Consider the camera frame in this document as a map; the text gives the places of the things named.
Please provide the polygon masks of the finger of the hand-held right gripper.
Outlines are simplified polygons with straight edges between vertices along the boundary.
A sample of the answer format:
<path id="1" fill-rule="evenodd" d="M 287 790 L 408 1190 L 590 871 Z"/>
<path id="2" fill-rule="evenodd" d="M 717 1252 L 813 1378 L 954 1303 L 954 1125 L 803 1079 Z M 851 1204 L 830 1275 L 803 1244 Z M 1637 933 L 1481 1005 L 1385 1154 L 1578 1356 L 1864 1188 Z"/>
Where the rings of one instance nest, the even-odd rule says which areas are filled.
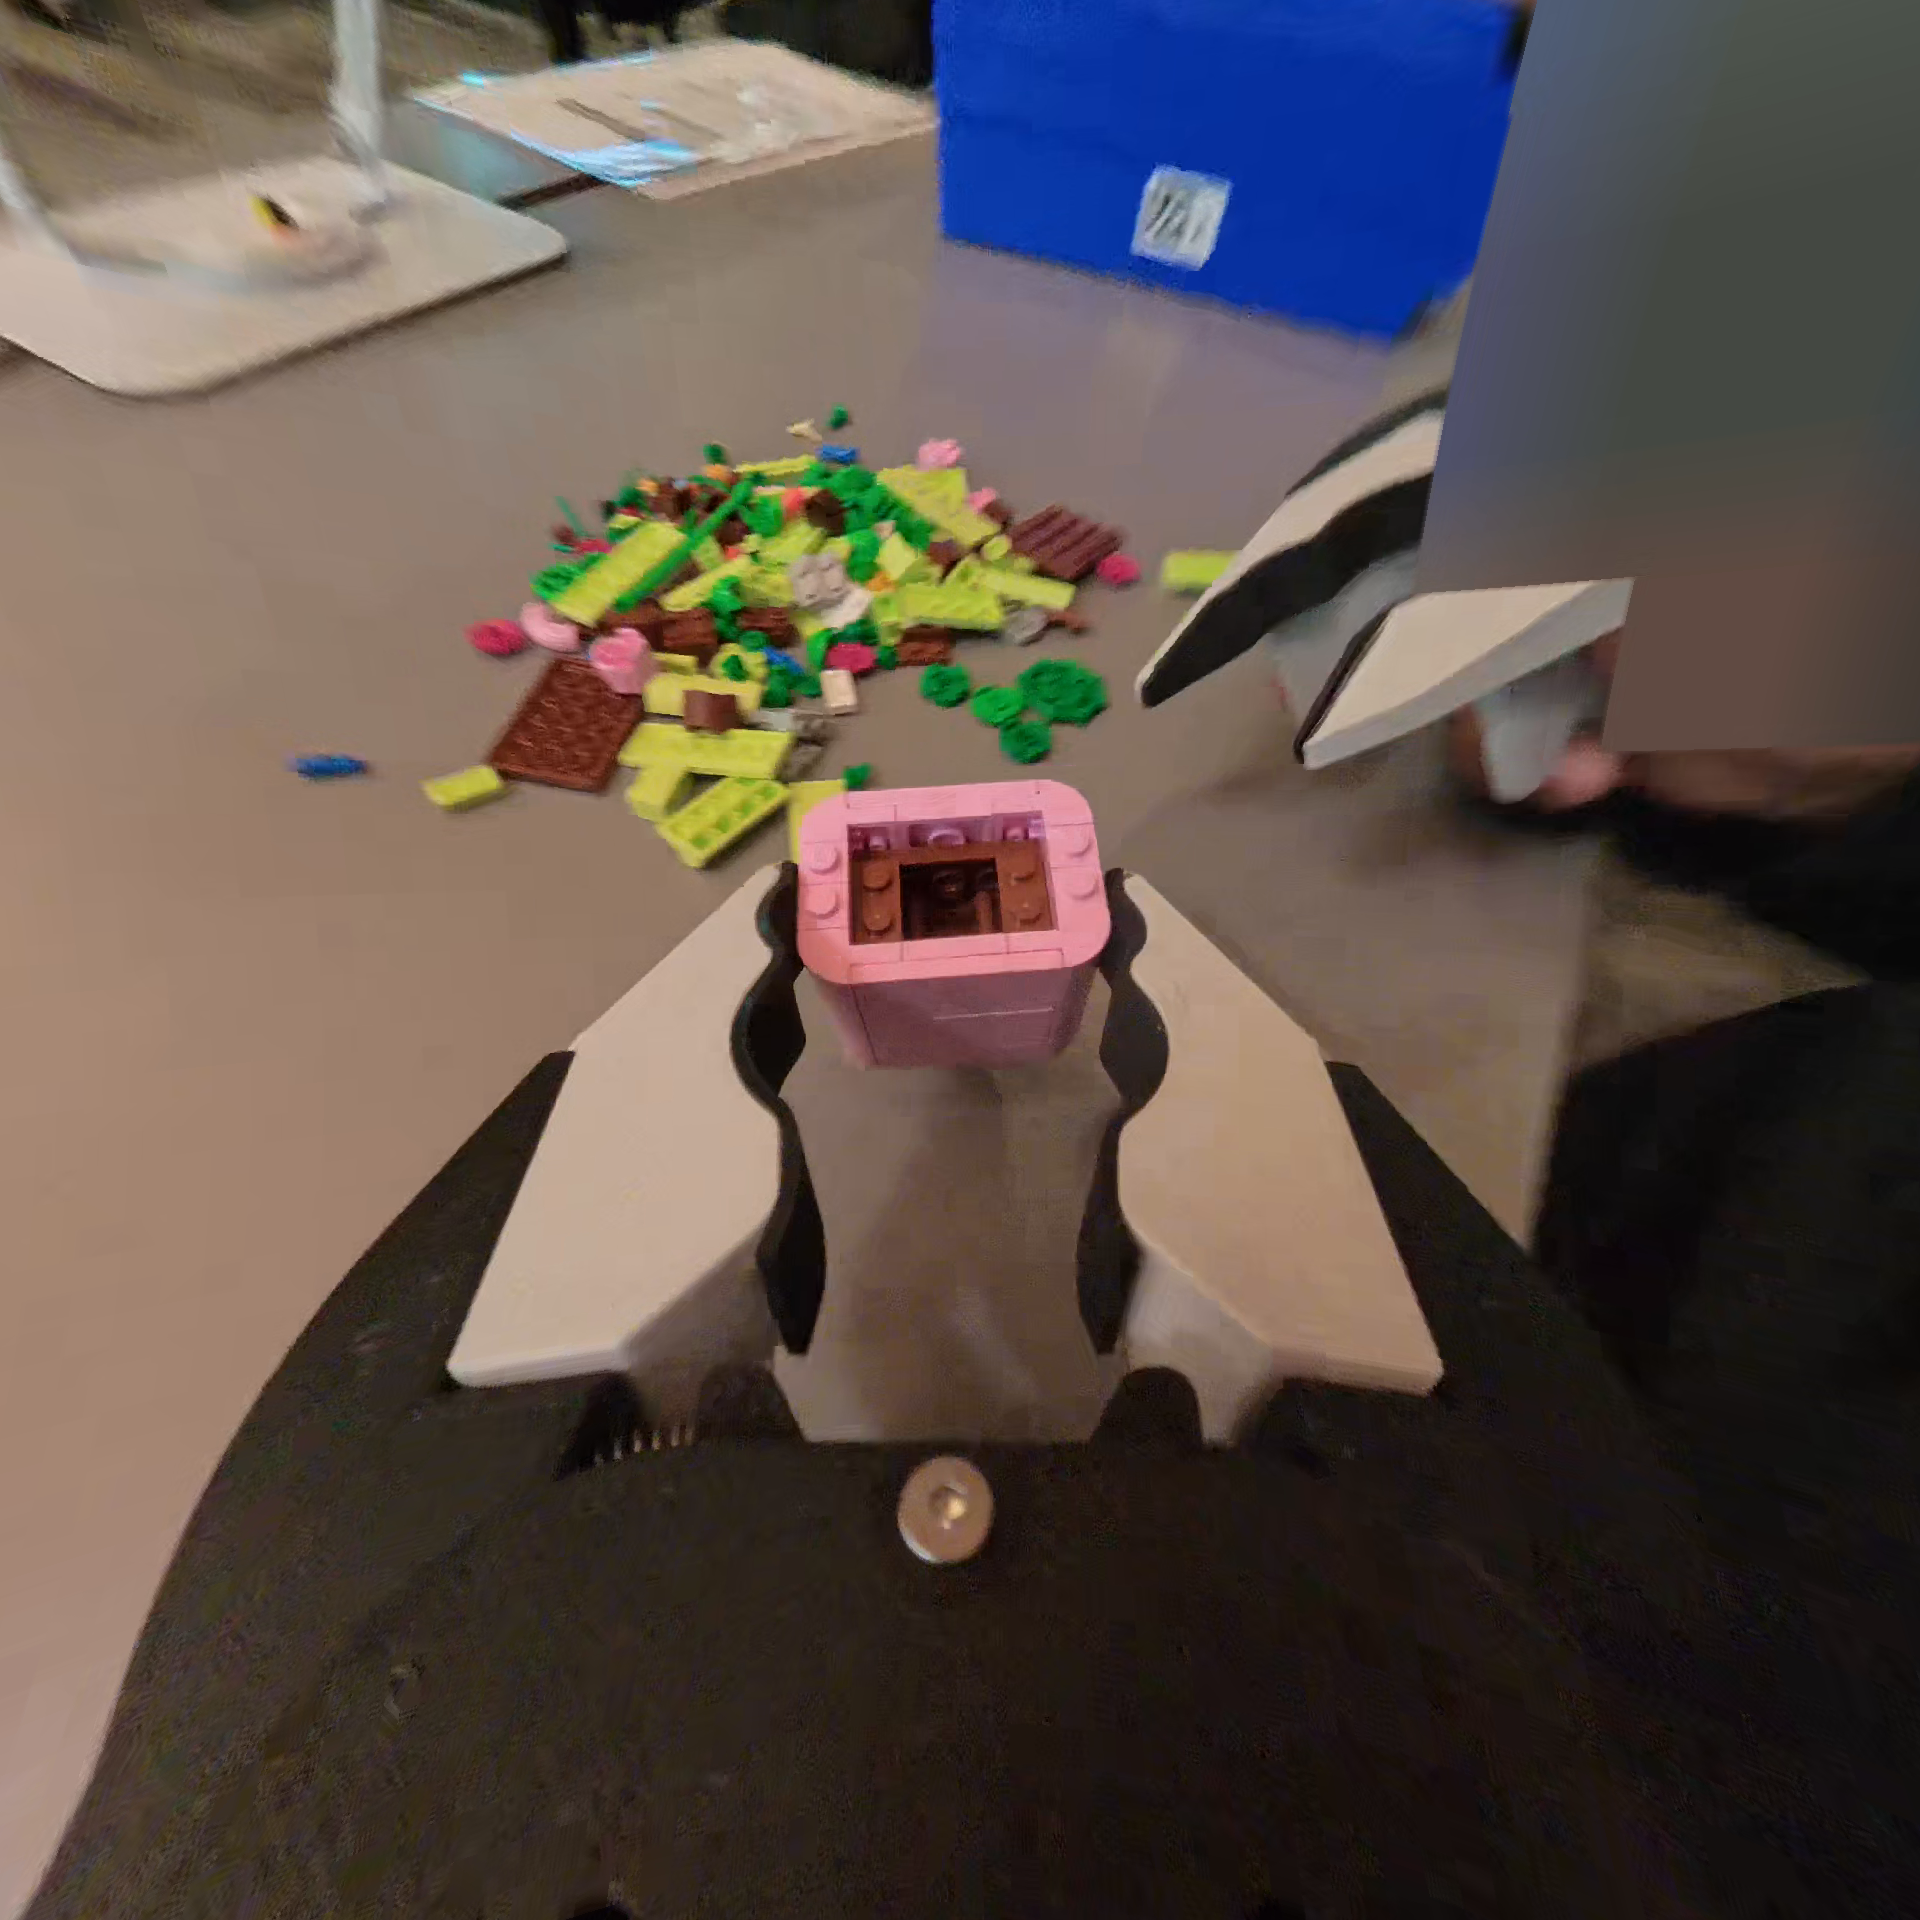
<path id="1" fill-rule="evenodd" d="M 1417 593 L 1360 629 L 1294 738 L 1309 770 L 1377 751 L 1625 625 L 1630 578 L 1472 593 Z"/>
<path id="2" fill-rule="evenodd" d="M 1375 425 L 1315 466 L 1144 662 L 1139 705 L 1168 705 L 1265 639 L 1343 647 L 1410 598 L 1440 438 Z"/>

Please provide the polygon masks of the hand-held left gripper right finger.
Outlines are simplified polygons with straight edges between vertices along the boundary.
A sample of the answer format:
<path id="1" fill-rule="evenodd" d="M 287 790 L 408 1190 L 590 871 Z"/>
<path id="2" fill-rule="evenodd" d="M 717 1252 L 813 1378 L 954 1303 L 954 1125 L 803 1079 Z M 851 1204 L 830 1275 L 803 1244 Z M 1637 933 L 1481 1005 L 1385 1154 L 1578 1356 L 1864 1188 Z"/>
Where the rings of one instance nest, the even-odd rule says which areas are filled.
<path id="1" fill-rule="evenodd" d="M 1145 878 L 1111 871 L 1106 898 L 1094 1353 L 1185 1378 L 1213 1444 L 1294 1383 L 1430 1397 L 1445 1362 L 1325 1049 Z"/>

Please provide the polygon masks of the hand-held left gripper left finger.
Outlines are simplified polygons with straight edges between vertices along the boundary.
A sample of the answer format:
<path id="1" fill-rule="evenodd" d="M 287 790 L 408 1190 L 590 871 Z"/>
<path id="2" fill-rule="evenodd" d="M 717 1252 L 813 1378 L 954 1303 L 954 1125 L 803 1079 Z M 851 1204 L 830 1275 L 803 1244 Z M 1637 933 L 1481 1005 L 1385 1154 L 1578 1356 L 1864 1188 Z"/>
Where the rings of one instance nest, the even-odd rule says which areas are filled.
<path id="1" fill-rule="evenodd" d="M 829 1247 L 785 1099 L 807 1046 L 798 908 L 791 861 L 755 871 L 573 1042 L 455 1386 L 624 1375 L 677 1419 L 711 1370 L 810 1351 Z"/>

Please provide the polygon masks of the pink toy brick box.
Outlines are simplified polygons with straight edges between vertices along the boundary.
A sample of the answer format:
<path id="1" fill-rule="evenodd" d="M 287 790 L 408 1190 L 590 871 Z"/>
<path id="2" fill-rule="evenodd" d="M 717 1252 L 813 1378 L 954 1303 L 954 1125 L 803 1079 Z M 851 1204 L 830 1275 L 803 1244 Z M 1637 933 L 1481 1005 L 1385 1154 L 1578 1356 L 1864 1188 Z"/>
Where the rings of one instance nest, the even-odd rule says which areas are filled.
<path id="1" fill-rule="evenodd" d="M 1089 801 L 1057 779 L 848 790 L 798 836 L 798 954 L 869 1067 L 1016 1067 L 1074 1038 L 1111 933 Z"/>

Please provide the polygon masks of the person's right hand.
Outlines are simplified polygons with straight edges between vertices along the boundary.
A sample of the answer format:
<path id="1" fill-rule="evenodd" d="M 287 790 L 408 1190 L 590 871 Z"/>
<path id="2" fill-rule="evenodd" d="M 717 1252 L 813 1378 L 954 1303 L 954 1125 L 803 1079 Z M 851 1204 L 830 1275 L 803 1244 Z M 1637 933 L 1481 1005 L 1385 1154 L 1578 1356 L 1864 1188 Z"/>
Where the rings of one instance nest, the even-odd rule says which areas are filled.
<path id="1" fill-rule="evenodd" d="M 1543 810 L 1581 810 L 1615 795 L 1703 813 L 1777 810 L 1774 766 L 1765 751 L 1623 754 L 1606 749 L 1597 737 L 1563 749 L 1535 801 Z"/>

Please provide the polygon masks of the large brown studded plate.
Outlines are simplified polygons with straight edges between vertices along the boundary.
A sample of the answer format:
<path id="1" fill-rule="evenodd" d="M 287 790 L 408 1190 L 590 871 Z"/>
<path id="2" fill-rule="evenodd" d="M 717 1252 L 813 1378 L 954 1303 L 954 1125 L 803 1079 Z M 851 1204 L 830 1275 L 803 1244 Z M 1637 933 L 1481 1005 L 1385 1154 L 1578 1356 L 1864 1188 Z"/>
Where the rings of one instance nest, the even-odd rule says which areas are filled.
<path id="1" fill-rule="evenodd" d="M 616 692 L 584 658 L 555 658 L 519 702 L 485 766 L 507 781 L 600 795 L 641 717 L 641 695 Z"/>

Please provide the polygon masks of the blue plastic bin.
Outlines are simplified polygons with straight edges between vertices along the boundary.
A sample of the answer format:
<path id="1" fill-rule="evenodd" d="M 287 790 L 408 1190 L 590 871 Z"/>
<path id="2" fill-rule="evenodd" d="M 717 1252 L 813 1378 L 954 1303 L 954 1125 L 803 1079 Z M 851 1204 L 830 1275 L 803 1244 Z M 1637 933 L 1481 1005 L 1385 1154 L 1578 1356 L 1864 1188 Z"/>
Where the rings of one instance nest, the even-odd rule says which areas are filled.
<path id="1" fill-rule="evenodd" d="M 1483 3 L 938 4 L 945 234 L 1398 338 L 1472 271 L 1527 33 Z"/>

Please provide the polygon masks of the pile of toy bricks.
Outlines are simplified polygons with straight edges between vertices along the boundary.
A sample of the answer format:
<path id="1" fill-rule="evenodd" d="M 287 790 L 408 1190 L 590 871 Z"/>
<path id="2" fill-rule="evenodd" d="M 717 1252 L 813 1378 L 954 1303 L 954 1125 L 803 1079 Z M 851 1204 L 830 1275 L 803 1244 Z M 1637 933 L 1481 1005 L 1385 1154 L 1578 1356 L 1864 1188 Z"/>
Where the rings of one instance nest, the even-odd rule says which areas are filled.
<path id="1" fill-rule="evenodd" d="M 815 774 L 872 681 L 975 717 L 1013 766 L 1045 762 L 1061 729 L 1110 709 L 1110 685 L 1077 655 L 992 651 L 1073 642 L 1087 601 L 1145 575 L 1118 526 L 1066 503 L 1018 513 L 952 438 L 872 466 L 810 421 L 786 431 L 798 452 L 709 443 L 689 471 L 632 474 L 595 517 L 561 505 L 519 612 L 467 633 L 495 661 L 541 655 L 528 691 L 584 658 L 643 697 L 605 794 L 624 777 L 630 813 L 697 873 L 874 785 L 867 762 Z M 569 794 L 507 785 L 501 801 Z"/>

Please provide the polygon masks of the white paper sheets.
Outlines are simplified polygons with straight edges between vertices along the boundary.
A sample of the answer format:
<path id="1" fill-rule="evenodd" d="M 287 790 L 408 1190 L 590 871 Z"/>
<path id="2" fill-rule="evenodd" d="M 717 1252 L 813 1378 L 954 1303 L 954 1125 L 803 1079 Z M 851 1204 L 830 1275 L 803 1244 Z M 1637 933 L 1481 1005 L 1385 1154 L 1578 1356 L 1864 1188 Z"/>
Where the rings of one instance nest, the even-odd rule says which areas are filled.
<path id="1" fill-rule="evenodd" d="M 649 201 L 933 138 L 939 127 L 923 91 L 752 39 L 699 39 L 517 75 L 472 70 L 421 90 L 417 103 Z"/>

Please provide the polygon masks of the white laptop stand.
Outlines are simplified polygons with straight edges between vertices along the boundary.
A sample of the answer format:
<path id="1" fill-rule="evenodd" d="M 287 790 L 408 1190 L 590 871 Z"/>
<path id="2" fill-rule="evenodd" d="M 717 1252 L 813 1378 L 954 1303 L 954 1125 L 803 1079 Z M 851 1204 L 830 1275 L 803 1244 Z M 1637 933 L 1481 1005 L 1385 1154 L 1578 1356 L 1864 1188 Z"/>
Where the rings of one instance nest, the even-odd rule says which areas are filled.
<path id="1" fill-rule="evenodd" d="M 562 175 L 417 103 L 544 52 L 507 4 L 6 3 L 6 366 L 207 394 L 558 266 Z"/>

